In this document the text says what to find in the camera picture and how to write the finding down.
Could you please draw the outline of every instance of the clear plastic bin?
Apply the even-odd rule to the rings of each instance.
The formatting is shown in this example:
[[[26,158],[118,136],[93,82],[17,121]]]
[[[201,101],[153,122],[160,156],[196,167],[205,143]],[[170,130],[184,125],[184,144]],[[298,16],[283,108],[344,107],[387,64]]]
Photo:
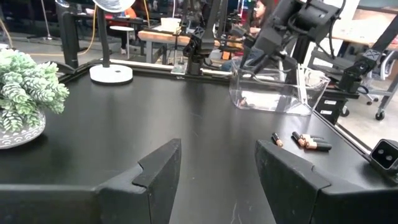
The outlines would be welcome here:
[[[311,115],[330,81],[323,72],[299,68],[299,84],[289,85],[285,83],[288,71],[265,68],[253,75],[252,67],[240,69],[239,61],[235,62],[229,95],[235,106],[241,109]]]

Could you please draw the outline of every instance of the black table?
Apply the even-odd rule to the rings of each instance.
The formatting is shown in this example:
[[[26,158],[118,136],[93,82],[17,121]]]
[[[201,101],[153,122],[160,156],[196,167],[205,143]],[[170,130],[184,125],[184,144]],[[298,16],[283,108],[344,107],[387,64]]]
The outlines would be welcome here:
[[[126,86],[98,86],[89,75],[68,83],[65,111],[47,113],[43,135],[0,151],[0,184],[98,185],[181,138],[180,183],[170,223],[272,224],[254,145],[277,132],[285,150],[320,169],[366,189],[388,186],[358,149],[317,114],[239,110],[226,86],[134,74]],[[333,149],[303,151],[290,139],[292,131],[324,136]]]

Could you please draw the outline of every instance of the chair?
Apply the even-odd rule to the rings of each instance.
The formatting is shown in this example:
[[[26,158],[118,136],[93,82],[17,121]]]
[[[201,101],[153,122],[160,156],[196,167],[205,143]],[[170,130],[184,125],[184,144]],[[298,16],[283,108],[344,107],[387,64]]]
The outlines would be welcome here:
[[[134,28],[124,27],[124,26],[111,26],[109,28],[112,29],[112,30],[118,30],[118,31],[126,32],[126,35],[127,35],[126,50],[127,50],[127,59],[129,59],[130,58],[130,34],[129,34],[129,32],[134,32]]]

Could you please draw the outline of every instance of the white round base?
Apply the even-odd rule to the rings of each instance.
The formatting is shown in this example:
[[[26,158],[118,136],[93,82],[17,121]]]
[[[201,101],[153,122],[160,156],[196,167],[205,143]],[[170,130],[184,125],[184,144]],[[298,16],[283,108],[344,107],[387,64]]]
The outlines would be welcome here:
[[[125,84],[132,81],[132,69],[123,65],[110,65],[109,68],[95,65],[90,68],[90,78],[102,84]]]

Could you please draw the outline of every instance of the cable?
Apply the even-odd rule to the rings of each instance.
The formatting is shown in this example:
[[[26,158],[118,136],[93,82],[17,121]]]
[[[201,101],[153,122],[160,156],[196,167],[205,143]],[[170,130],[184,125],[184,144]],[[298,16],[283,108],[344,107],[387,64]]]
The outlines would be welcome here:
[[[147,0],[144,0],[144,7],[145,7],[145,12],[146,12],[146,14],[147,14],[148,26],[150,27],[149,13],[148,13],[148,7],[147,7]]]
[[[173,18],[174,18],[174,14],[175,14],[175,0],[173,0]]]
[[[333,30],[333,26],[335,26],[335,22],[340,18],[340,14],[343,12],[345,6],[346,6],[346,0],[343,0],[343,3],[341,4],[340,10],[339,10],[338,14],[336,15],[335,20],[330,24],[330,27],[329,27],[329,48],[330,48],[330,55],[333,60],[336,58],[336,56],[335,56],[335,50],[333,49],[332,30]]]
[[[95,37],[95,18],[96,18],[96,12],[97,12],[97,5],[95,5],[94,8],[94,14],[93,14],[93,34],[91,36],[91,42],[90,45],[88,46],[88,48],[82,52],[82,53],[78,53],[78,55],[83,55],[85,53],[87,53],[89,51],[89,49],[91,48],[91,46],[93,45],[94,42],[94,37]],[[6,33],[7,38],[8,38],[8,42],[10,43],[10,47],[14,48],[13,44],[12,44],[12,39],[10,34],[8,33],[8,30],[6,29],[6,26],[4,25],[3,21],[0,19],[0,25],[3,29],[3,31]],[[29,54],[31,56],[53,56],[53,57],[63,57],[63,54]]]

